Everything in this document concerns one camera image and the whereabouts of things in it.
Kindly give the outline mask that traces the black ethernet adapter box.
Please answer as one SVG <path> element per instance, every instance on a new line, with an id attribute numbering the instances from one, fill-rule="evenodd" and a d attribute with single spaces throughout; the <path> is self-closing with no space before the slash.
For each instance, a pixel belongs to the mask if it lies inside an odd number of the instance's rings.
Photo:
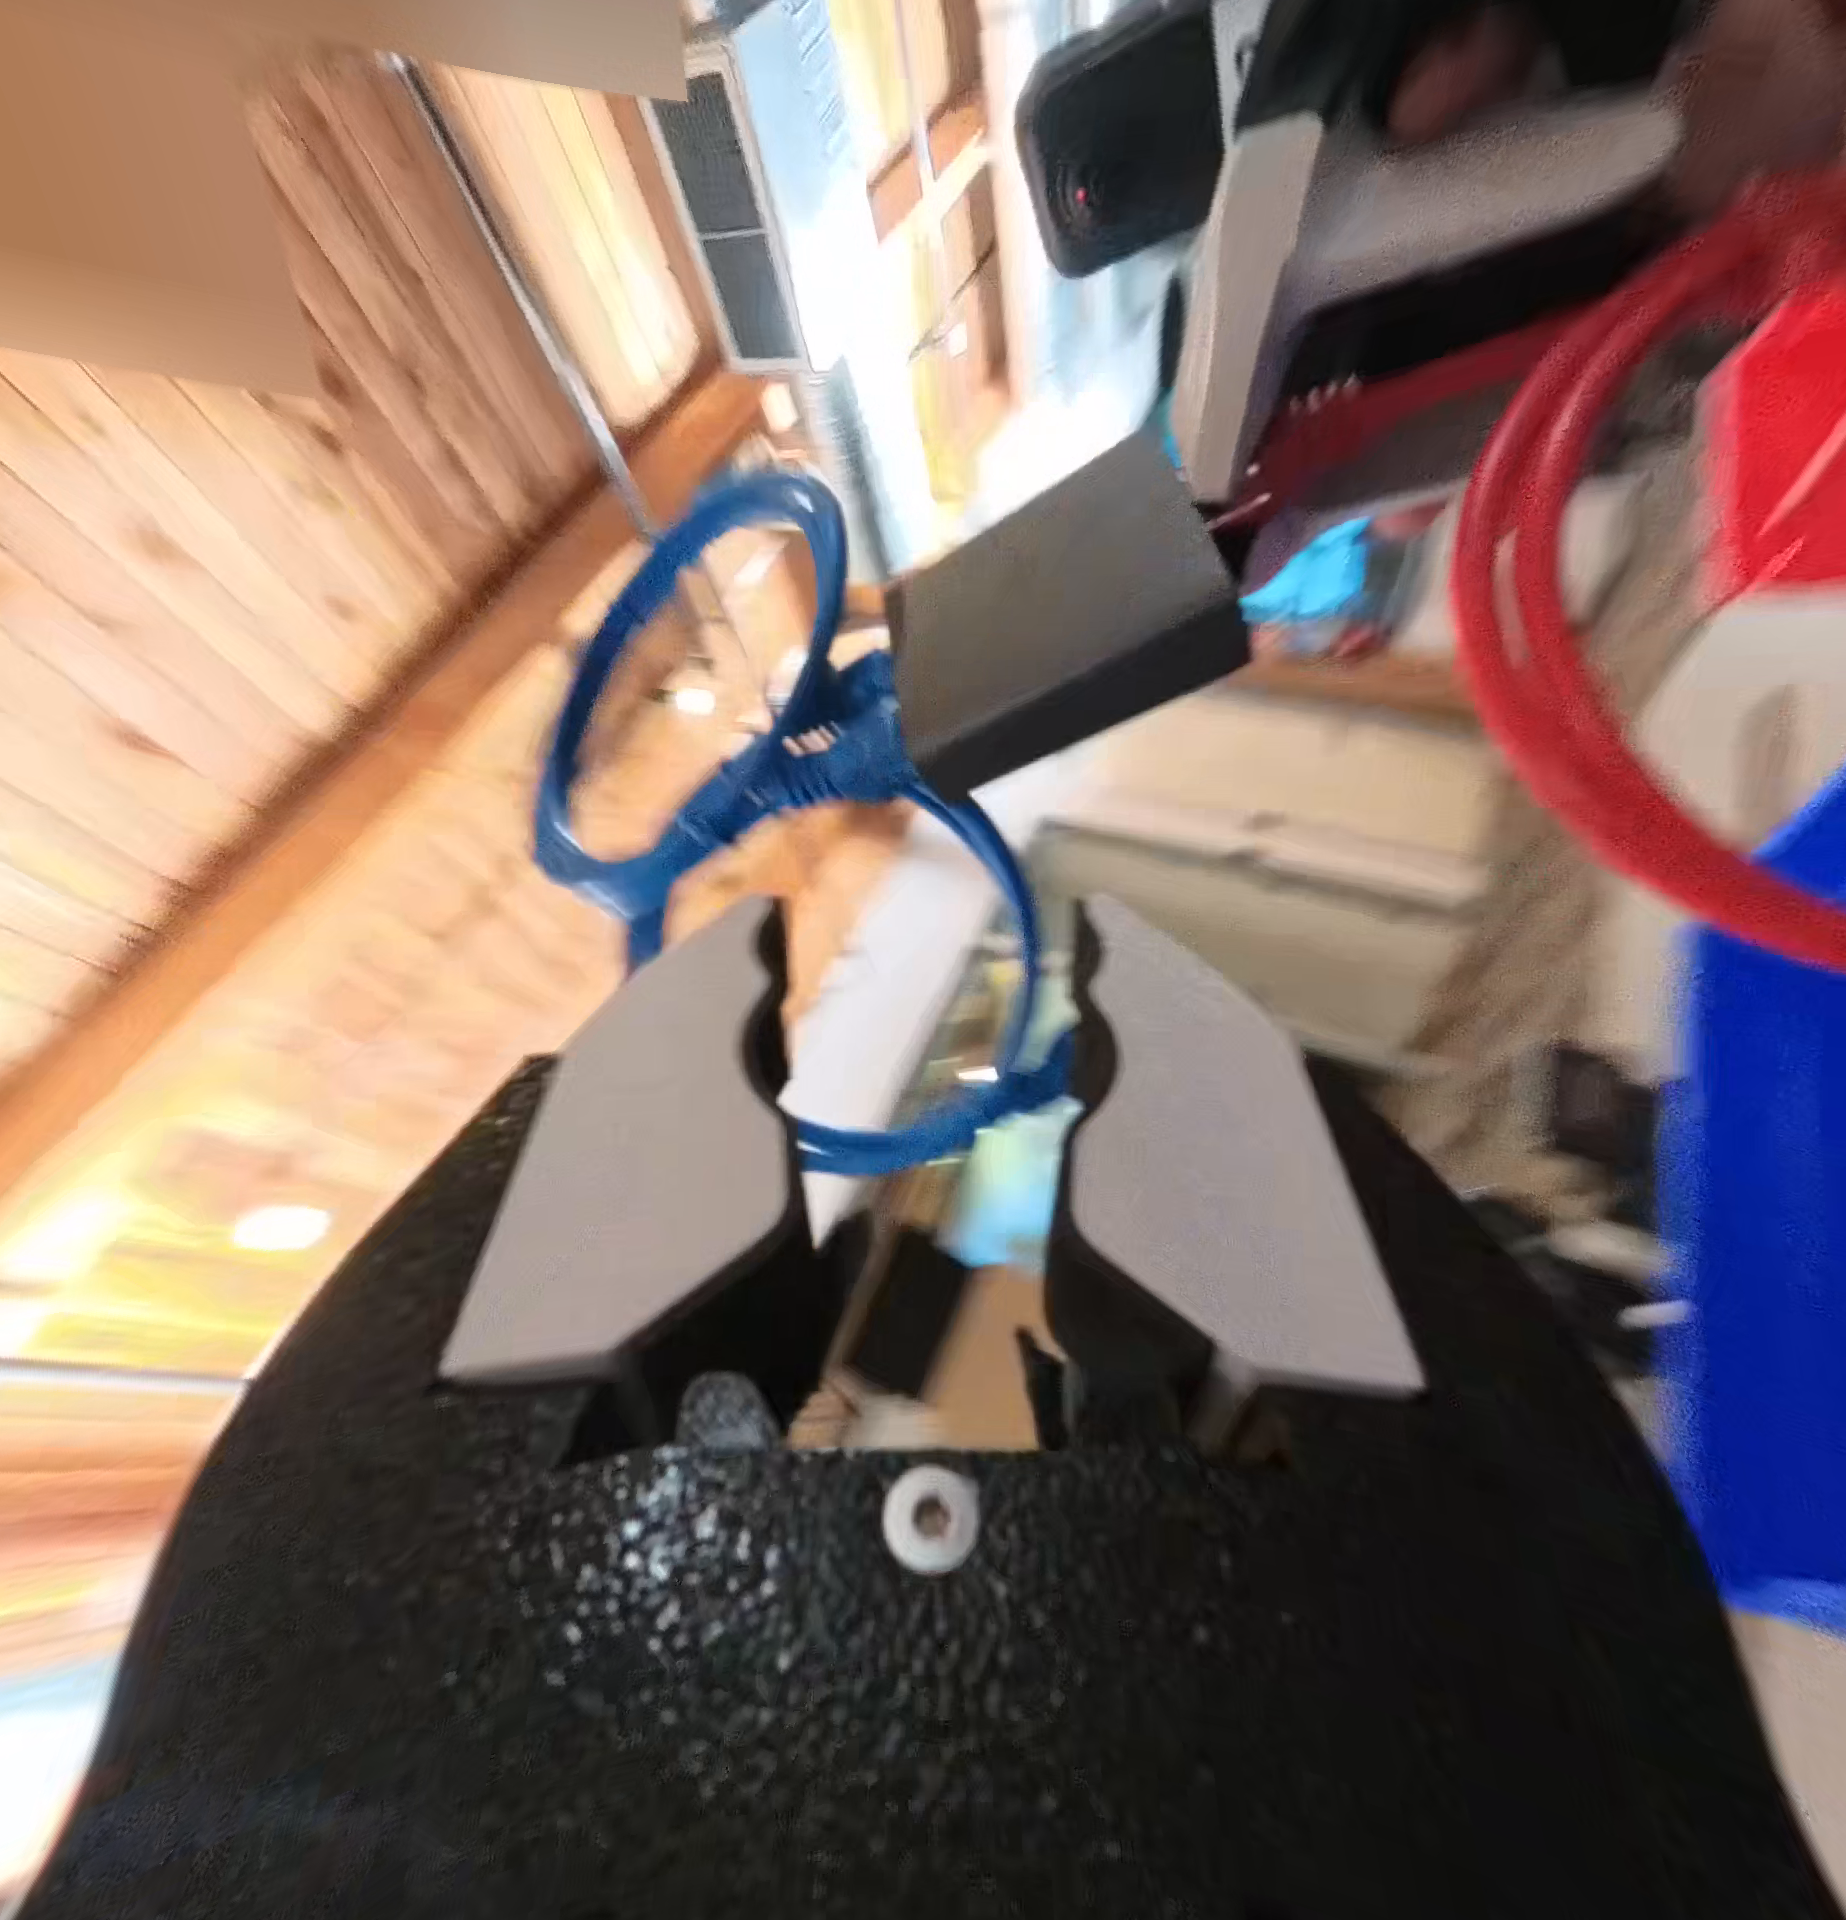
<path id="1" fill-rule="evenodd" d="M 911 763 L 964 799 L 1239 673 L 1239 587 L 1164 439 L 1137 430 L 891 584 Z"/>

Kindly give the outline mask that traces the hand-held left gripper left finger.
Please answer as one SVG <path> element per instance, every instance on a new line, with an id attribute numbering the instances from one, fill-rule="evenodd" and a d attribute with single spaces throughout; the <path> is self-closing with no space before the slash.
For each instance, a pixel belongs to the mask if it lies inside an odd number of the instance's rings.
<path id="1" fill-rule="evenodd" d="M 694 1381 L 786 1435 L 820 1377 L 820 1253 L 786 1090 L 786 925 L 744 897 L 556 1061 L 440 1385 L 588 1386 L 584 1443 L 683 1443 Z"/>

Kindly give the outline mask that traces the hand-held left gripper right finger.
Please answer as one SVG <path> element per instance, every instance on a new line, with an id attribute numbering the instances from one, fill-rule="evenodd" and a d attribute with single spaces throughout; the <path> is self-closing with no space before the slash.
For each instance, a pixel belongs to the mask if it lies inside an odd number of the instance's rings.
<path id="1" fill-rule="evenodd" d="M 1225 1452 L 1270 1389 L 1428 1377 L 1291 1036 L 1128 903 L 1075 903 L 1046 1318 L 1071 1443 Z"/>

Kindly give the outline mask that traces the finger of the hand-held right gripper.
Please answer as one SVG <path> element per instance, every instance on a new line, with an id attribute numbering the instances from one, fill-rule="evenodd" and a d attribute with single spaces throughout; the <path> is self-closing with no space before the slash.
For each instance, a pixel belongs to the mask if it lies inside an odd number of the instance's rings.
<path id="1" fill-rule="evenodd" d="M 1319 118 L 1274 118 L 1225 151 L 1198 235 L 1171 386 L 1178 474 L 1221 503 L 1252 444 L 1252 386 L 1319 159 Z"/>

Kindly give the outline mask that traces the white duct vent grille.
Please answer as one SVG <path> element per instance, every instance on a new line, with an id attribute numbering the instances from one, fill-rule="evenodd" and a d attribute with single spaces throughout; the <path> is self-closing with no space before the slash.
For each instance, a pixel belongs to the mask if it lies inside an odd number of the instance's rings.
<path id="1" fill-rule="evenodd" d="M 718 62 L 689 71 L 685 94 L 647 103 L 646 121 L 726 366 L 748 373 L 803 369 L 790 265 L 730 71 Z"/>

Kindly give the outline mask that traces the red plastic bin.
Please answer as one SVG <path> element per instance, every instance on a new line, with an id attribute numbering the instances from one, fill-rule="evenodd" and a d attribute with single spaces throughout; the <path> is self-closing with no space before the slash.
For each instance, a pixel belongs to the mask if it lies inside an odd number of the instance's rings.
<path id="1" fill-rule="evenodd" d="M 1846 278 L 1788 295 L 1702 386 L 1708 587 L 1846 590 Z"/>

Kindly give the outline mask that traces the person's right hand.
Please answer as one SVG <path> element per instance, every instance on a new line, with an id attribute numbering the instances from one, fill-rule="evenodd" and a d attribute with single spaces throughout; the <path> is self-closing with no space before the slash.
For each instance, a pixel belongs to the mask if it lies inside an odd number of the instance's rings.
<path id="1" fill-rule="evenodd" d="M 1676 153 L 1659 198 L 1680 225 L 1770 174 L 1846 157 L 1846 4 L 1702 4 L 1666 92 Z M 1527 4 L 1471 4 L 1391 84 L 1385 132 L 1428 143 L 1535 87 L 1549 45 Z"/>

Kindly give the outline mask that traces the blue plastic bin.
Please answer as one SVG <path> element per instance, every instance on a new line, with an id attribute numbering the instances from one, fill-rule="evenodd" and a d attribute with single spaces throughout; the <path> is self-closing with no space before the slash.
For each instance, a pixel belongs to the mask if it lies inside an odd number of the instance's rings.
<path id="1" fill-rule="evenodd" d="M 1657 1209 L 1671 1485 L 1724 1599 L 1846 1640 L 1846 977 L 1676 946 Z"/>

